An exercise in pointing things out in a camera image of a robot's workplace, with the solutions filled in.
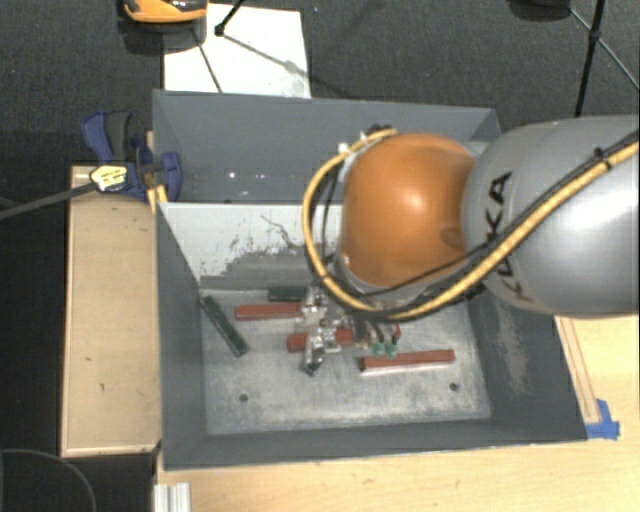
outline blue clamp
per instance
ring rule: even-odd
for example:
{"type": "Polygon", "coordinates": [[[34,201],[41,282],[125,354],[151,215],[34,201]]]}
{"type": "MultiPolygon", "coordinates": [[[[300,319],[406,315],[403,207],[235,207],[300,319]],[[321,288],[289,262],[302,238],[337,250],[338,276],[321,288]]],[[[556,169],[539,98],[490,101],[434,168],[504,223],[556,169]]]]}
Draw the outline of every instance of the blue clamp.
{"type": "Polygon", "coordinates": [[[139,201],[147,200],[147,187],[143,175],[164,171],[163,184],[167,190],[169,201],[175,201],[182,186],[182,167],[177,153],[163,153],[160,162],[154,163],[154,156],[141,137],[128,138],[127,128],[131,114],[102,111],[88,116],[81,125],[82,137],[91,149],[98,163],[102,165],[117,163],[126,167],[126,183],[123,186],[103,193],[124,194],[139,201]]]}
{"type": "Polygon", "coordinates": [[[589,439],[611,439],[616,441],[620,436],[620,422],[611,419],[609,406],[604,400],[596,399],[598,409],[600,410],[600,423],[592,423],[585,425],[587,437],[589,439]]]}

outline gray metal tray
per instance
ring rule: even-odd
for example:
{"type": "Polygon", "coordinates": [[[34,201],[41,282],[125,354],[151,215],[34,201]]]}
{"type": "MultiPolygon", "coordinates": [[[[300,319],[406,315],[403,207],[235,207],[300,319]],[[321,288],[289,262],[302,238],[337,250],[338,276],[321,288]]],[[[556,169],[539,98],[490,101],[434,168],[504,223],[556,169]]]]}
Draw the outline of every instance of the gray metal tray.
{"type": "MultiPolygon", "coordinates": [[[[263,302],[272,284],[308,282],[299,213],[292,205],[161,205],[167,469],[585,438],[553,318],[489,293],[402,324],[402,349],[453,348],[457,360],[447,367],[364,377],[358,352],[347,350],[311,378],[285,350],[291,320],[238,323],[251,349],[233,356],[199,298],[214,295],[232,318],[236,304],[263,302]]],[[[330,241],[339,219],[335,208],[330,241]]]]}

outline black stand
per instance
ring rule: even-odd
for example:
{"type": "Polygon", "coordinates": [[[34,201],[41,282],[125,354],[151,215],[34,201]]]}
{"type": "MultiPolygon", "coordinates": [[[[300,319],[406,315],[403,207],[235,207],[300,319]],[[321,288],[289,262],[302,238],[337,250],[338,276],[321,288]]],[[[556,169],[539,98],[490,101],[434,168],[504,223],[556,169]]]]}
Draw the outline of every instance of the black stand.
{"type": "Polygon", "coordinates": [[[229,11],[229,14],[227,14],[225,16],[225,18],[222,20],[222,22],[220,22],[220,24],[216,25],[213,33],[218,36],[218,37],[222,37],[224,36],[224,29],[227,26],[227,23],[229,23],[229,21],[231,21],[231,18],[233,18],[234,14],[236,12],[238,12],[238,9],[240,9],[240,6],[244,3],[244,0],[237,0],[237,2],[234,4],[234,6],[231,8],[231,10],[229,11]]]}
{"type": "Polygon", "coordinates": [[[593,63],[593,54],[595,52],[598,41],[600,41],[600,23],[602,22],[604,3],[605,0],[598,0],[598,2],[596,3],[596,10],[593,14],[593,22],[591,23],[591,30],[589,30],[589,47],[587,48],[587,57],[584,61],[584,68],[582,69],[582,80],[580,81],[580,92],[578,93],[575,117],[580,117],[582,115],[584,96],[587,92],[587,83],[589,82],[591,64],[593,63]]]}

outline scratched metal surface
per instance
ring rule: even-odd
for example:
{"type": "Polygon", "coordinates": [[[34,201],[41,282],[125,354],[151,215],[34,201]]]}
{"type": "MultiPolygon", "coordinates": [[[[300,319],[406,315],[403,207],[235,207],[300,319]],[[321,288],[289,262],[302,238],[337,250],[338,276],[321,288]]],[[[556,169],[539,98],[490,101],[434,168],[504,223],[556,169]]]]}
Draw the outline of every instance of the scratched metal surface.
{"type": "MultiPolygon", "coordinates": [[[[265,302],[264,290],[201,290],[233,318],[236,305],[265,302]]],[[[392,425],[487,418],[479,356],[465,305],[402,325],[403,351],[452,348],[450,365],[402,374],[362,376],[360,349],[327,356],[314,377],[288,354],[294,320],[237,322],[250,350],[236,358],[202,315],[207,432],[223,435],[278,430],[392,425]],[[452,391],[450,385],[457,386],[452,391]]]]}

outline black cable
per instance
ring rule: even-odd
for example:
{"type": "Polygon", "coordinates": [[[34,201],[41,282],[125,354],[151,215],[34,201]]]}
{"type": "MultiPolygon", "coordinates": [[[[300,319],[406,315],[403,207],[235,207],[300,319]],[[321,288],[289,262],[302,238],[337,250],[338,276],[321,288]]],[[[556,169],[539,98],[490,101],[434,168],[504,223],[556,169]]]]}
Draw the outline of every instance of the black cable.
{"type": "Polygon", "coordinates": [[[331,183],[329,185],[329,192],[327,194],[327,199],[324,204],[324,212],[322,212],[322,258],[327,257],[326,253],[326,245],[327,245],[327,221],[329,219],[329,208],[331,207],[331,203],[333,202],[333,195],[336,192],[336,188],[338,186],[338,178],[340,176],[340,169],[342,169],[342,165],[335,167],[328,175],[327,178],[331,174],[333,174],[331,183]]]}
{"type": "Polygon", "coordinates": [[[196,32],[193,28],[191,29],[191,35],[193,36],[193,40],[195,41],[196,45],[198,46],[198,49],[200,50],[200,55],[202,55],[202,58],[204,59],[204,63],[207,65],[207,69],[209,70],[209,75],[211,75],[211,79],[213,80],[213,84],[216,86],[217,91],[220,94],[222,94],[222,87],[220,87],[220,82],[218,82],[218,79],[216,78],[216,75],[213,72],[213,68],[211,67],[211,63],[209,62],[209,58],[207,57],[207,54],[205,53],[204,48],[202,47],[202,43],[196,36],[196,32]]]}
{"type": "MultiPolygon", "coordinates": [[[[580,16],[580,14],[578,14],[577,11],[574,11],[573,9],[569,8],[569,12],[575,19],[577,19],[580,22],[580,24],[587,30],[587,32],[591,31],[591,27],[589,26],[589,24],[582,18],[582,16],[580,16]]],[[[640,92],[640,85],[638,85],[638,82],[631,74],[631,71],[629,71],[629,69],[618,58],[618,56],[615,53],[613,53],[613,50],[609,47],[609,45],[601,38],[598,39],[598,44],[602,47],[602,49],[605,52],[607,52],[609,57],[613,59],[613,62],[616,63],[618,68],[620,68],[620,71],[622,71],[622,73],[629,79],[629,81],[631,82],[631,85],[633,85],[636,91],[640,92]]]]}
{"type": "MultiPolygon", "coordinates": [[[[538,196],[537,199],[535,199],[522,213],[520,213],[500,234],[498,234],[496,237],[492,238],[491,240],[488,240],[487,242],[475,247],[474,249],[472,249],[470,252],[468,252],[467,254],[465,254],[464,256],[457,258],[456,260],[453,260],[449,263],[446,263],[445,265],[442,265],[436,269],[433,270],[429,270],[427,272],[424,272],[423,274],[413,277],[407,281],[404,281],[403,283],[400,283],[396,286],[393,287],[393,290],[397,290],[400,288],[403,288],[405,286],[408,286],[409,284],[413,284],[416,281],[419,281],[421,279],[424,279],[436,272],[440,272],[443,269],[446,269],[452,265],[454,265],[456,262],[459,262],[460,260],[464,260],[465,258],[469,258],[469,262],[464,265],[463,267],[461,267],[460,269],[456,270],[456,272],[450,276],[447,276],[447,283],[450,282],[455,282],[458,279],[460,279],[462,276],[464,276],[465,274],[469,273],[476,265],[477,262],[481,259],[483,259],[486,254],[488,254],[489,252],[491,252],[495,247],[497,247],[500,243],[502,243],[502,241],[504,241],[504,239],[506,239],[509,235],[511,235],[516,229],[518,229],[520,227],[520,225],[523,223],[523,221],[529,217],[529,215],[535,210],[537,209],[541,204],[543,204],[544,202],[546,202],[549,197],[551,197],[552,195],[554,195],[558,190],[560,190],[561,188],[563,188],[564,186],[566,186],[569,182],[575,180],[577,177],[579,177],[580,175],[582,175],[584,172],[586,172],[588,169],[590,169],[591,167],[593,167],[594,165],[602,162],[602,161],[606,161],[606,159],[612,155],[613,153],[616,153],[617,151],[623,149],[624,147],[638,141],[638,130],[635,130],[631,133],[629,133],[628,135],[626,135],[624,138],[620,139],[618,142],[612,144],[611,146],[609,146],[606,149],[601,149],[601,148],[596,148],[594,150],[594,156],[591,157],[589,160],[585,161],[584,163],[582,163],[581,165],[579,165],[578,167],[574,168],[571,172],[569,172],[567,175],[565,175],[562,179],[560,179],[559,181],[557,181],[555,184],[553,184],[551,187],[549,187],[545,192],[543,192],[540,196],[538,196]]],[[[445,283],[439,283],[439,287],[447,287],[447,285],[445,283]]],[[[389,308],[389,309],[385,309],[384,311],[357,311],[354,312],[353,314],[361,316],[363,318],[385,318],[388,317],[390,315],[395,315],[398,313],[404,313],[406,311],[410,311],[411,309],[419,306],[420,304],[423,304],[431,299],[433,299],[434,297],[436,297],[440,291],[433,291],[430,290],[430,288],[432,288],[432,286],[428,286],[427,289],[422,292],[421,294],[419,294],[418,296],[414,297],[414,299],[412,299],[409,303],[404,304],[402,306],[399,307],[395,307],[395,308],[389,308]]],[[[361,297],[367,297],[367,296],[371,296],[371,295],[379,295],[381,293],[386,293],[391,291],[392,289],[385,289],[379,292],[374,292],[374,293],[370,293],[370,294],[361,294],[361,297]]],[[[436,311],[439,311],[440,309],[446,307],[447,305],[443,305],[441,308],[438,308],[436,310],[431,311],[429,314],[435,313],[436,311]]]]}
{"type": "Polygon", "coordinates": [[[576,102],[575,117],[582,115],[582,107],[584,105],[584,97],[587,94],[587,84],[589,75],[591,74],[591,65],[593,64],[593,54],[596,50],[596,44],[600,39],[600,23],[604,13],[605,0],[597,0],[596,9],[593,14],[593,22],[591,30],[589,30],[589,46],[587,47],[587,56],[584,60],[584,68],[582,69],[582,79],[580,80],[580,91],[578,92],[578,101],[576,102]]]}
{"type": "MultiPolygon", "coordinates": [[[[85,476],[85,474],[78,469],[77,466],[69,462],[68,460],[62,459],[56,455],[51,455],[50,453],[40,452],[38,450],[28,450],[22,448],[14,448],[10,450],[4,450],[5,455],[31,455],[36,457],[42,457],[43,459],[51,460],[56,463],[61,464],[63,467],[69,468],[82,482],[84,488],[87,490],[87,494],[89,496],[89,500],[91,501],[91,510],[92,512],[98,512],[98,505],[96,502],[96,495],[93,492],[93,487],[89,483],[89,480],[85,476]]],[[[2,454],[0,453],[0,477],[2,477],[2,454]]],[[[2,510],[2,478],[0,478],[0,512],[2,510]]]]}

